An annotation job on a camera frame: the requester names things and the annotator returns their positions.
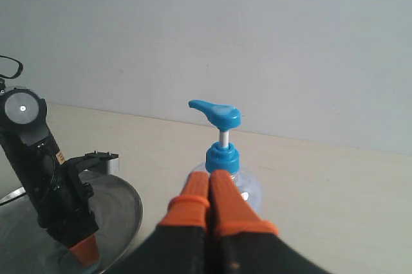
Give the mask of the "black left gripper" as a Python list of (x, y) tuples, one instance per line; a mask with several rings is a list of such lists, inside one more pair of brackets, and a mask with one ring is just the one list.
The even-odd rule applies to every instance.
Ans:
[(25, 150), (23, 158), (19, 177), (37, 212), (39, 226), (69, 248), (81, 265), (98, 262), (94, 234), (98, 225), (89, 207), (93, 188), (79, 177), (97, 159), (79, 156), (60, 164), (55, 156), (39, 149)]

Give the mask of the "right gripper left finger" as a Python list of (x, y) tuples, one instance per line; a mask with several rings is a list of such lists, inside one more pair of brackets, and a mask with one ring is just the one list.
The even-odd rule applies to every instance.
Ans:
[(204, 273), (209, 176), (191, 172), (153, 233), (107, 273)]

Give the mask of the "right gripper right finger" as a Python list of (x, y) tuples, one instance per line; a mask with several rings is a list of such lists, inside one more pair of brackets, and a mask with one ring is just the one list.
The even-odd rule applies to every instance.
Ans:
[(328, 273), (279, 238), (276, 226), (243, 200), (226, 170), (209, 178), (215, 273)]

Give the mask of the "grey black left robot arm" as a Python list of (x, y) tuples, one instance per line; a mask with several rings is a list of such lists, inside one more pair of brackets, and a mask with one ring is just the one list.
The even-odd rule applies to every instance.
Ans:
[(47, 105), (33, 91), (1, 95), (1, 146), (25, 189), (39, 226), (64, 245), (83, 267), (99, 260), (98, 225), (90, 210), (93, 189), (67, 162), (47, 123)]

